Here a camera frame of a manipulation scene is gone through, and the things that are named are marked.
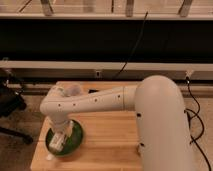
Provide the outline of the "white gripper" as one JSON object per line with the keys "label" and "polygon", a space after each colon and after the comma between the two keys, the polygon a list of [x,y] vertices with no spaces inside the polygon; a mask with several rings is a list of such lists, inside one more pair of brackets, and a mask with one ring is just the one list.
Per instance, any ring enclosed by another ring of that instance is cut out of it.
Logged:
{"label": "white gripper", "polygon": [[56,123],[56,122],[50,121],[50,126],[53,131],[53,135],[55,133],[65,133],[69,138],[72,135],[74,122],[70,119],[62,123]]}

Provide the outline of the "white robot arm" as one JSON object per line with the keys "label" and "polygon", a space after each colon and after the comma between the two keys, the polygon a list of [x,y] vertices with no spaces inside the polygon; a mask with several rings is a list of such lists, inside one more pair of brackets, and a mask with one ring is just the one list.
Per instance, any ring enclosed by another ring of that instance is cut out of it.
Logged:
{"label": "white robot arm", "polygon": [[79,95],[66,95],[55,85],[41,102],[40,111],[50,119],[51,144],[57,151],[74,125],[69,114],[132,111],[145,171],[196,170],[183,95],[168,77],[149,76],[136,85]]}

